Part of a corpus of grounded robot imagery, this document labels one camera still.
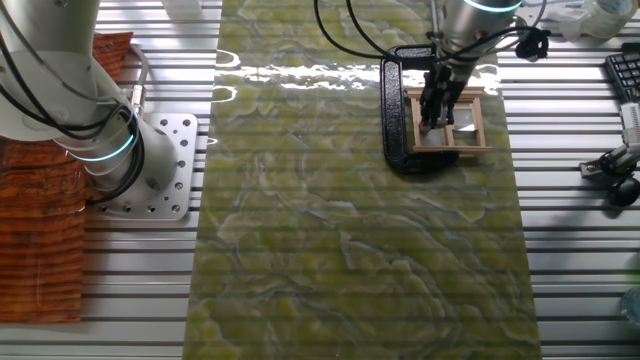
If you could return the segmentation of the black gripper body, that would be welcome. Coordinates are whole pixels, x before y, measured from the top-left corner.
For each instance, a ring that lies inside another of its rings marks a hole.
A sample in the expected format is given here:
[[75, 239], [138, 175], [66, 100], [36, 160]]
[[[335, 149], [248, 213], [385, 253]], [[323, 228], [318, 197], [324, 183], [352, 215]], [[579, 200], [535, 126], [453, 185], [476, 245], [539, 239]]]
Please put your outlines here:
[[452, 69], [440, 62], [434, 63], [425, 77], [420, 105], [452, 105], [460, 97], [467, 84], [467, 78], [460, 78]]

